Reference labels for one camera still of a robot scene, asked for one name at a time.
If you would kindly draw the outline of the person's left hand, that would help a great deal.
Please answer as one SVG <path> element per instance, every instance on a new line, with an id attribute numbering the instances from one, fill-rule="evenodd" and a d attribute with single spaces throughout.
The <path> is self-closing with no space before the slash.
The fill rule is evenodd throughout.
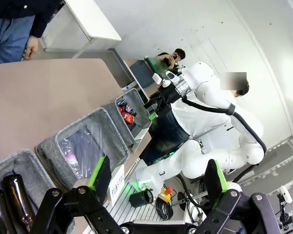
<path id="1" fill-rule="evenodd" d="M 27 41 L 22 59 L 25 61 L 31 60 L 33 56 L 36 54 L 36 52 L 38 51 L 38 48 L 39 48 L 39 39 L 37 37 L 30 36 Z"/>

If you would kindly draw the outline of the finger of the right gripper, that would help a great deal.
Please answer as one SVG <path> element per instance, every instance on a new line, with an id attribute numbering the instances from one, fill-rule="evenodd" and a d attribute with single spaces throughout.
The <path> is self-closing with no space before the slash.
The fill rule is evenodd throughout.
<path id="1" fill-rule="evenodd" d="M 153 97 L 150 98 L 149 101 L 144 105 L 146 109 L 151 108 L 151 109 L 156 109 L 158 107 L 158 97 Z"/>
<path id="2" fill-rule="evenodd" d="M 160 108 L 159 107 L 157 107 L 157 108 L 149 107 L 147 109 L 147 111 L 149 112 L 148 118 L 150 120 L 154 120 L 155 118 L 157 118 L 159 116 Z"/>

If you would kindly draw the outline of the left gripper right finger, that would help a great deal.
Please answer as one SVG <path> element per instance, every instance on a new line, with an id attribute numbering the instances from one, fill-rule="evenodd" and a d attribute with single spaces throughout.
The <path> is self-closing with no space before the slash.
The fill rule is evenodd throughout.
<path id="1" fill-rule="evenodd" d="M 218 162 L 208 161 L 204 183 L 211 210 L 197 228 L 199 234 L 220 234 L 229 220 L 239 221 L 247 234 L 279 234 L 278 222 L 264 193 L 245 195 L 230 189 Z"/>

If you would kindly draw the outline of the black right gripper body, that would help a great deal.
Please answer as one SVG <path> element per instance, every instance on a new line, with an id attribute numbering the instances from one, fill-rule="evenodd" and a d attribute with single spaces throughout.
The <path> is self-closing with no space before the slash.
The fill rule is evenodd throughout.
<path id="1" fill-rule="evenodd" d="M 171 109 L 171 104 L 177 101 L 182 96 L 177 91 L 174 84 L 170 84 L 168 87 L 164 88 L 160 86 L 158 88 L 159 92 L 159 104 L 158 113 L 166 113 Z"/>

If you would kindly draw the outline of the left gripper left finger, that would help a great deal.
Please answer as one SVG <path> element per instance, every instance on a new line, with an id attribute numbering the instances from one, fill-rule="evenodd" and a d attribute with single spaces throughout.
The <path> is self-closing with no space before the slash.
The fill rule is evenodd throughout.
<path id="1" fill-rule="evenodd" d="M 123 231 L 103 206 L 111 180 L 110 160 L 101 157 L 89 179 L 89 185 L 63 192 L 49 189 L 42 200 L 30 232 L 65 234 L 76 217 L 84 217 L 96 234 L 122 234 Z"/>

